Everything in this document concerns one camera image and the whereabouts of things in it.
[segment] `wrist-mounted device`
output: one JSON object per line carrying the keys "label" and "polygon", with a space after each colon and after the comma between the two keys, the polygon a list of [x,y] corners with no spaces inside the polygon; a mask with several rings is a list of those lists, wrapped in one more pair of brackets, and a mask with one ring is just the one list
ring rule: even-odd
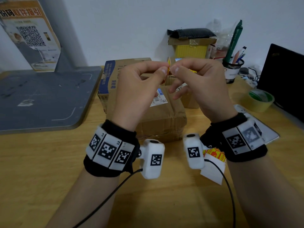
{"label": "wrist-mounted device", "polygon": [[184,150],[187,153],[189,166],[192,169],[202,169],[205,166],[203,150],[214,147],[224,152],[226,158],[232,162],[263,157],[267,153],[267,147],[261,134],[255,121],[246,118],[242,113],[223,122],[211,123],[200,140],[198,134],[184,136]]}
{"label": "wrist-mounted device", "polygon": [[146,179],[158,178],[165,153],[163,143],[147,139],[142,146],[136,132],[125,130],[109,120],[97,127],[86,148],[83,161],[87,172],[96,177],[116,177],[122,172],[133,173],[132,163],[138,157]]}

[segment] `hand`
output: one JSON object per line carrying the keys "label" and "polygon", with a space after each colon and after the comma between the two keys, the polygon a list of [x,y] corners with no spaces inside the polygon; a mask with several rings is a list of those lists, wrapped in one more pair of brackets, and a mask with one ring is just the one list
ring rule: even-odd
{"label": "hand", "polygon": [[203,114],[211,122],[225,121],[237,115],[228,95],[224,68],[220,62],[211,59],[182,59],[170,68],[170,72],[177,77],[169,89],[170,93],[174,93],[181,84],[187,84],[176,92],[173,99],[193,92]]}
{"label": "hand", "polygon": [[[126,130],[134,131],[141,117],[157,96],[157,89],[166,78],[169,64],[167,62],[145,61],[124,67],[119,76],[116,105],[112,122]],[[146,80],[141,75],[146,72],[154,74]]]}

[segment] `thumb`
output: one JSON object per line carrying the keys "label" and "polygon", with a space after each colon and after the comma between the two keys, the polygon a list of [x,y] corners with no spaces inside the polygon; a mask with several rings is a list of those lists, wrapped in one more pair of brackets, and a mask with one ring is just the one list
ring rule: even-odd
{"label": "thumb", "polygon": [[184,66],[173,66],[170,72],[187,85],[196,83],[198,75]]}
{"label": "thumb", "polygon": [[157,87],[162,84],[162,82],[167,77],[168,68],[163,66],[159,68],[157,71],[154,72],[154,74],[147,79],[147,81],[152,84],[154,87]]}

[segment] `fingernail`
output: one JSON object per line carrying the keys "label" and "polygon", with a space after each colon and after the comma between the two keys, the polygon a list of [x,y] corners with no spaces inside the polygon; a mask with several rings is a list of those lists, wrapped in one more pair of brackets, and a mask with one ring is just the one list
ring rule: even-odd
{"label": "fingernail", "polygon": [[167,67],[164,66],[161,69],[162,69],[162,71],[163,71],[164,74],[167,74],[167,72],[168,72],[168,68]]}
{"label": "fingernail", "polygon": [[176,74],[178,71],[179,67],[178,66],[172,66],[172,68],[170,69],[171,73]]}

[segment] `green marker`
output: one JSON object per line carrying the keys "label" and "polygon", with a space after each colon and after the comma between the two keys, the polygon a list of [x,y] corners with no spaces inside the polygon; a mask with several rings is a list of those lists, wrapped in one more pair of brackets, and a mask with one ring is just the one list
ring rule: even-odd
{"label": "green marker", "polygon": [[227,62],[227,63],[229,63],[229,61],[231,59],[231,55],[232,55],[232,53],[235,49],[235,46],[237,45],[238,40],[241,36],[242,30],[243,30],[242,23],[243,23],[243,21],[240,20],[240,22],[235,27],[235,30],[234,30],[234,33],[233,33],[233,36],[232,36],[227,54],[226,54],[226,57],[224,58],[224,61]]}

